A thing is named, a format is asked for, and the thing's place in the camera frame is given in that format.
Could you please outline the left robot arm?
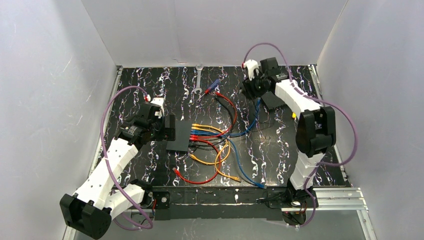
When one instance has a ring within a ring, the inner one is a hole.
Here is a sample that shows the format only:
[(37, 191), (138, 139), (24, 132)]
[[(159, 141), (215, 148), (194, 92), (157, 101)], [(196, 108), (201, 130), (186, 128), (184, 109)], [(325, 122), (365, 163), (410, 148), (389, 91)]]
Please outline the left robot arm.
[(142, 103), (140, 110), (118, 127), (87, 180), (72, 195), (63, 195), (59, 205), (67, 226), (98, 240), (118, 215), (141, 206), (150, 186), (134, 180), (121, 187), (117, 178), (147, 143), (175, 140), (175, 115), (165, 116), (164, 102), (164, 98), (155, 97)]

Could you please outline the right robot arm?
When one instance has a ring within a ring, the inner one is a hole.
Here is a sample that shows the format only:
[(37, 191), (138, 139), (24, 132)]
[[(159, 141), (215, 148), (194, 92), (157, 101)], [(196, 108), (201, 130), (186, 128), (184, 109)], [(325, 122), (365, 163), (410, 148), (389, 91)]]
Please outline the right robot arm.
[(247, 71), (247, 77), (240, 91), (247, 99), (253, 100), (272, 93), (295, 113), (298, 157), (285, 195), (291, 202), (308, 198), (319, 162), (336, 143), (334, 109), (310, 99), (291, 75), (288, 78), (282, 77), (274, 57), (260, 62), (249, 59), (241, 67)]

